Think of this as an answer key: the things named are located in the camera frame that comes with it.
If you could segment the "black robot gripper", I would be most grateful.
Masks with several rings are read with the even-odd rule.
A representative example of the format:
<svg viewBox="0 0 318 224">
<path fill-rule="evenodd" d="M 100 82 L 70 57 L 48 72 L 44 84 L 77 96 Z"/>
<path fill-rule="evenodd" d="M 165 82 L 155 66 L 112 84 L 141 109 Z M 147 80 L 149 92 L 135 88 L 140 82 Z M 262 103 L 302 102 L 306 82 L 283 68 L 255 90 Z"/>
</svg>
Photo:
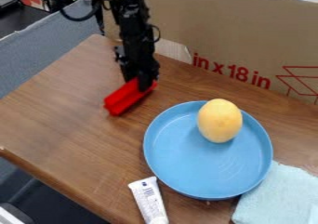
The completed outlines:
<svg viewBox="0 0 318 224">
<path fill-rule="evenodd" d="M 159 63 L 153 58 L 155 43 L 153 26 L 135 29 L 132 26 L 119 27 L 121 45 L 115 47 L 115 61 L 119 63 L 123 78 L 129 82 L 137 75 L 137 89 L 145 92 L 152 80 L 159 76 Z"/>
</svg>

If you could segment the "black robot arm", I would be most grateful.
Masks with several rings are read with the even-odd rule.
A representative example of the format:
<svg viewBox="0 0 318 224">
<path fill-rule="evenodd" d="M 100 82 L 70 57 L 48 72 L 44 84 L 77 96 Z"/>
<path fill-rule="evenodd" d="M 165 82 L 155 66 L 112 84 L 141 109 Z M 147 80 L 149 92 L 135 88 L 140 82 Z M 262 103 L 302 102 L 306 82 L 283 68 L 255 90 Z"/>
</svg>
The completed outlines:
<svg viewBox="0 0 318 224">
<path fill-rule="evenodd" d="M 121 45 L 115 47 L 125 82 L 136 80 L 136 88 L 144 92 L 159 76 L 159 62 L 153 57 L 153 29 L 149 24 L 149 8 L 144 0 L 100 0 L 109 2 L 115 24 L 119 27 Z"/>
</svg>

